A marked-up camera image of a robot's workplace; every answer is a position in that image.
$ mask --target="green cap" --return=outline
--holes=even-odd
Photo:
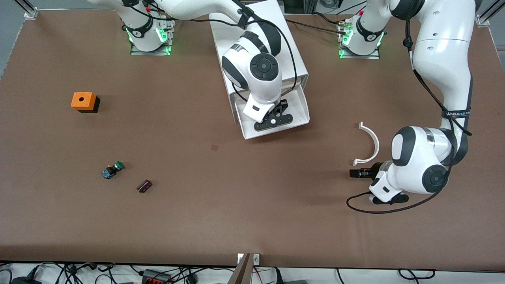
[[[116,166],[118,167],[118,169],[122,169],[122,170],[124,170],[124,168],[125,168],[125,165],[123,165],[123,163],[121,163],[120,161],[116,162]]]

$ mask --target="orange and black block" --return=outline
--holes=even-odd
[[[100,98],[90,91],[77,91],[74,93],[70,106],[78,112],[97,113],[100,105]]]

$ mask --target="small battery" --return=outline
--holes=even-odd
[[[153,183],[146,179],[137,187],[137,191],[140,193],[145,193],[152,185]]]

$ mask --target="velcro strap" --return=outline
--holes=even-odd
[[[249,41],[251,41],[254,45],[256,45],[261,53],[268,53],[268,49],[265,47],[257,34],[250,31],[245,31],[240,37],[247,38]]]
[[[371,31],[367,30],[366,28],[364,28],[361,25],[361,17],[358,18],[358,21],[356,23],[356,27],[358,28],[358,32],[365,38],[365,41],[367,41],[367,42],[372,42],[372,41],[376,40],[378,37],[380,37],[380,35],[384,31],[384,29],[377,31],[377,32],[371,32]]]
[[[464,118],[470,116],[470,109],[462,111],[442,111],[443,118]]]
[[[248,7],[245,7],[240,9],[242,13],[242,17],[240,17],[240,20],[238,20],[238,26],[245,30],[245,26],[247,25],[247,22],[249,21],[249,18],[254,15],[254,11],[249,9]]]
[[[145,33],[147,33],[152,27],[153,27],[153,19],[151,17],[149,17],[145,25],[139,28],[134,29],[126,26],[131,35],[133,35],[136,38],[144,37]]]

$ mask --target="white box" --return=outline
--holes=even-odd
[[[310,116],[307,100],[305,99],[304,94],[304,88],[305,84],[307,83],[309,74],[305,68],[303,60],[301,59],[300,52],[296,47],[293,36],[291,35],[291,31],[286,24],[279,4],[276,0],[267,0],[249,4],[247,6],[251,8],[256,15],[260,16],[262,19],[274,23],[282,30],[289,42],[289,45],[291,46],[294,61],[296,64],[296,74],[298,77],[295,89],[282,97],[283,99],[287,99],[288,102],[288,108],[284,114],[291,114],[293,116],[293,122],[280,125],[275,128],[256,131],[254,130],[255,122],[245,116],[242,112],[245,107],[245,102],[235,94],[231,81],[228,79],[228,77],[226,77],[223,71],[223,66],[221,66],[221,72],[223,73],[223,79],[226,85],[227,96],[228,100],[230,101],[233,118],[236,124],[240,124],[244,138],[250,139],[307,124],[310,120]],[[209,14],[209,19],[216,19],[233,23],[230,18],[221,13]],[[219,22],[211,22],[211,28],[219,57],[219,64],[221,64],[221,58],[223,54],[240,38],[240,36],[244,33],[244,30],[239,27],[232,27]],[[275,58],[279,62],[279,67],[282,72],[282,92],[285,92],[293,86],[294,69],[293,62],[291,60],[291,54],[289,53],[287,44],[282,36],[281,42],[281,52]],[[248,98],[248,90],[241,90],[239,88],[238,90],[242,96]]]

